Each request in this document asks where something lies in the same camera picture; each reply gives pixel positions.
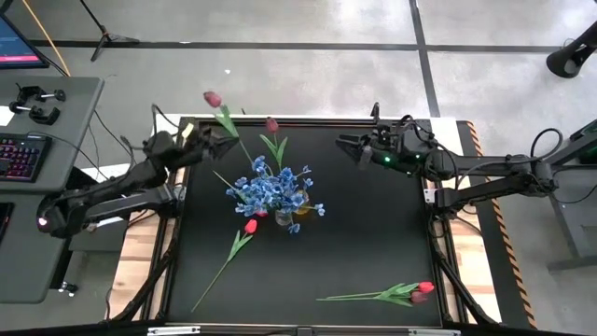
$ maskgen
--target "flower vase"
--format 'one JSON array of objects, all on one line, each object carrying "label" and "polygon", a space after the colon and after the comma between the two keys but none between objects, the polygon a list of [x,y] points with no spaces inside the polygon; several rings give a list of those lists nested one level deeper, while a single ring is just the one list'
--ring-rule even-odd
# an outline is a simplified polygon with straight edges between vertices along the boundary
[{"label": "flower vase", "polygon": [[298,192],[305,196],[305,203],[301,205],[297,211],[295,211],[295,214],[305,215],[311,210],[311,204],[309,203],[309,194],[305,190],[299,190]]},{"label": "flower vase", "polygon": [[276,223],[278,223],[280,226],[286,226],[292,223],[292,213],[285,214],[280,210],[276,210],[275,217]]}]

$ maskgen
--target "keyboard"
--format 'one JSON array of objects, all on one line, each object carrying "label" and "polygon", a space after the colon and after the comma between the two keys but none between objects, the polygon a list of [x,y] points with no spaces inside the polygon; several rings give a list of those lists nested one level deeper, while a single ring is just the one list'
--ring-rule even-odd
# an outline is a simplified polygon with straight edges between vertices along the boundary
[{"label": "keyboard", "polygon": [[52,138],[0,133],[0,181],[35,182]]}]

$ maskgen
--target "concrete floor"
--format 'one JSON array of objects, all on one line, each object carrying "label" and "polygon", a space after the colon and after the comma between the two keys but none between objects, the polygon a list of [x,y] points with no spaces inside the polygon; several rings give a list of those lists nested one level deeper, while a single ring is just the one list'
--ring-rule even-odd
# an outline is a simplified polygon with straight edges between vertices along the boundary
[{"label": "concrete floor", "polygon": [[[30,3],[57,40],[99,36],[77,0]],[[409,0],[88,3],[114,33],[144,41],[421,43]],[[412,4],[420,10],[428,45],[558,47],[597,20],[592,0]],[[7,15],[29,38],[43,38],[21,2]],[[51,49],[41,50],[57,60]],[[485,153],[496,155],[528,153],[542,129],[557,127],[567,136],[596,116],[597,61],[589,59],[579,77],[562,79],[548,71],[547,54],[540,52],[428,52],[430,87],[429,77],[422,76],[424,57],[416,50],[107,49],[95,63],[89,62],[91,49],[61,51],[74,76],[105,79],[98,111],[114,133],[136,144],[150,132],[151,103],[166,113],[205,113],[201,93],[207,90],[221,92],[231,107],[253,114],[365,116],[375,101],[384,115],[426,118],[438,112],[473,121]],[[52,69],[20,73],[57,75]],[[427,93],[433,92],[438,111],[428,104]],[[97,120],[92,127],[102,165],[128,161]],[[546,139],[540,148],[552,145]],[[92,155],[90,137],[82,149]],[[90,166],[81,158],[77,164]],[[546,264],[566,259],[569,252],[548,201],[511,196],[500,203],[539,328],[594,334],[597,267],[549,273]],[[10,314],[14,306],[0,305],[0,329],[100,320],[117,260],[98,255],[87,267],[72,265],[82,286],[73,301],[52,294],[41,305]]]}]

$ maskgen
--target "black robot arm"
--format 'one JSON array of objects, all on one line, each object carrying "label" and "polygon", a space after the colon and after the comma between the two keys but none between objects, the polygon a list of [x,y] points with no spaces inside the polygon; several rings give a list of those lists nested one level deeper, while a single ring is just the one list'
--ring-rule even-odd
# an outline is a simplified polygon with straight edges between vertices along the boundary
[{"label": "black robot arm", "polygon": [[144,142],[147,158],[125,175],[105,182],[69,189],[47,198],[39,207],[37,227],[58,238],[69,238],[87,225],[109,217],[126,217],[152,209],[171,217],[178,197],[165,185],[168,172],[219,159],[238,143],[237,137],[219,137],[211,128],[196,125],[178,146],[167,132],[159,132]]},{"label": "black robot arm", "polygon": [[[396,123],[379,120],[376,104],[371,115],[376,120],[369,134],[342,134],[336,144],[357,164],[370,163],[433,182],[457,179],[456,188],[436,189],[428,197],[433,212],[453,217],[468,203],[511,194],[545,197],[557,188],[549,163],[524,155],[504,157],[460,156],[442,146],[411,116]],[[464,176],[503,177],[474,187],[459,189]]]}]

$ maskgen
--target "computer monitor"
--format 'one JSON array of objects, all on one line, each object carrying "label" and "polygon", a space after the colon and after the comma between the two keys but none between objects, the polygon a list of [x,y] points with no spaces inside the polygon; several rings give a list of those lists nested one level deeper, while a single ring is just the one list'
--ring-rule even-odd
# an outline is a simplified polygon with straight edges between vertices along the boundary
[{"label": "computer monitor", "polygon": [[0,70],[49,67],[45,57],[34,48],[4,14],[0,14]]}]

